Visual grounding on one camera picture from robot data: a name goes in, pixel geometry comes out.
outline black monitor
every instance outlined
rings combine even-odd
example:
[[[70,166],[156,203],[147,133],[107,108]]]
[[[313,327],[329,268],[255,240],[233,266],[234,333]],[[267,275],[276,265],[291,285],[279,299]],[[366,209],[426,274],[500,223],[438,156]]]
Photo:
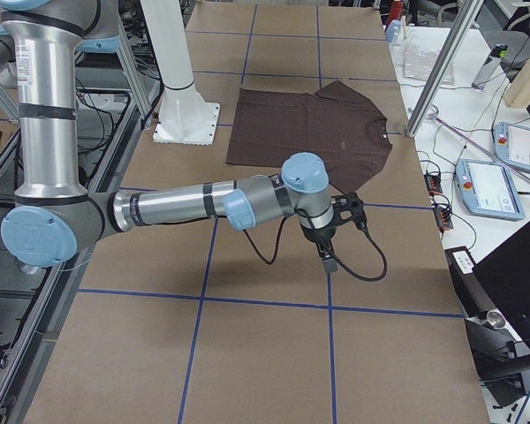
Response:
[[[480,261],[473,273],[530,349],[530,221]]]

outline blue-framed tablet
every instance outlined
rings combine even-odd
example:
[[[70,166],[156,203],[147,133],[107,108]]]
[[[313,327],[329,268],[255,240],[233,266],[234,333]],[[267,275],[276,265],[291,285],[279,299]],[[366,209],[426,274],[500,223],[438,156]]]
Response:
[[[461,159],[456,165],[456,180],[461,198],[472,215],[511,221],[524,218],[512,176],[502,166]]]
[[[519,170],[530,172],[530,128],[500,122],[495,127],[495,153]]]

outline robotic arm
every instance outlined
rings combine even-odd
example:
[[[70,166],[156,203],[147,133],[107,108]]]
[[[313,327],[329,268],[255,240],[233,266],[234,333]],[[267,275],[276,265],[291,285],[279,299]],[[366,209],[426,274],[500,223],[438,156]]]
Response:
[[[235,229],[244,230],[297,214],[326,271],[336,270],[330,242],[336,228],[350,221],[361,228],[366,218],[355,194],[330,197],[328,175],[316,155],[296,154],[272,177],[162,192],[88,193],[78,180],[74,50],[117,49],[117,1],[0,0],[0,5],[6,10],[4,28],[15,41],[25,165],[17,207],[1,227],[12,254],[49,267],[135,226],[227,216]]]

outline blue cable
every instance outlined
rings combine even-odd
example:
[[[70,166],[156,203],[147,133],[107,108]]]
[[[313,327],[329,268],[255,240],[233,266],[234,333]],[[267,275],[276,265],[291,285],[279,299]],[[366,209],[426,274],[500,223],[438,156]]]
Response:
[[[520,417],[522,416],[522,413],[524,412],[526,408],[526,404],[528,403],[528,400],[530,400],[530,390],[528,391],[528,394],[526,395],[526,399],[524,399],[524,404],[522,404],[522,407],[520,408],[519,415],[517,415],[516,420],[514,421],[514,424],[519,424]]]

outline dark brown fabric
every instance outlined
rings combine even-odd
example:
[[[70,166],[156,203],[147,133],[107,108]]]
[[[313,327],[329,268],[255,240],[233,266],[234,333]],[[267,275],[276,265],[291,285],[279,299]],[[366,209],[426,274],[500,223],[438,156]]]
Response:
[[[295,153],[312,152],[335,188],[354,192],[387,161],[386,122],[373,102],[340,81],[313,95],[241,89],[226,162],[280,167]]]

